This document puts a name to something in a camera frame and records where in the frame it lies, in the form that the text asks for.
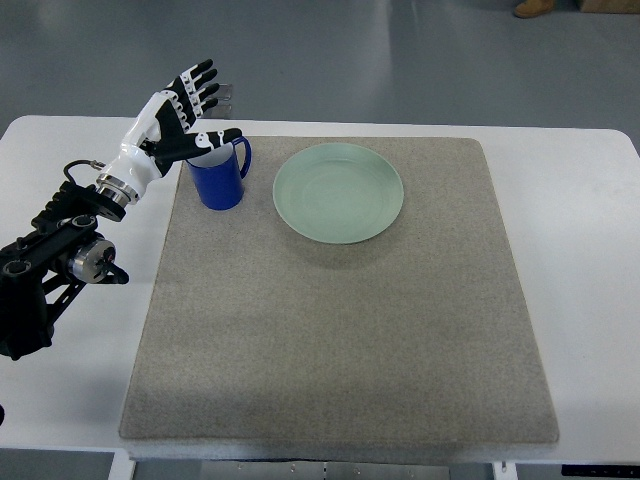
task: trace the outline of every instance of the table leg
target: table leg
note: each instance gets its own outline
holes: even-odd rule
[[[118,449],[113,454],[109,480],[132,480],[136,462],[129,458],[126,450]]]
[[[515,463],[494,462],[493,478],[495,480],[518,480]]]

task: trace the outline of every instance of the robotic hand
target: robotic hand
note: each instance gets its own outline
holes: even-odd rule
[[[218,103],[210,83],[217,71],[207,60],[155,93],[122,140],[110,164],[69,163],[65,181],[31,224],[35,231],[0,250],[0,354],[18,360],[51,346],[53,324],[87,283],[125,284],[114,264],[115,246],[96,231],[97,215],[119,222],[147,185],[164,177],[175,161],[197,157],[242,135],[239,129],[189,133]],[[81,187],[71,167],[100,169],[96,185]],[[52,274],[46,281],[45,276]],[[53,302],[46,296],[66,286]]]

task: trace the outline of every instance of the plate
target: plate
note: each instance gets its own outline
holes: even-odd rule
[[[323,243],[356,243],[378,235],[400,213],[402,180],[376,152],[323,143],[293,155],[273,182],[273,202],[296,232]]]

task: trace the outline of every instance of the mug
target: mug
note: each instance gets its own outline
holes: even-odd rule
[[[236,145],[244,144],[242,168],[238,165]],[[251,145],[245,137],[214,148],[200,157],[187,160],[200,200],[212,210],[235,207],[244,194],[242,179],[251,166]]]

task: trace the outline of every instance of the floor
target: floor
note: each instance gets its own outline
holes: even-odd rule
[[[584,14],[557,0],[551,14],[520,20],[517,3],[7,0],[0,132],[23,115],[134,117],[211,57],[234,86],[235,119],[605,128],[640,150],[640,15]],[[105,479],[109,462],[2,450],[0,480]],[[145,464],[135,478],[189,478],[189,468],[199,478],[208,467]],[[486,465],[451,469],[456,479],[485,474]],[[558,467],[520,469],[554,475]]]

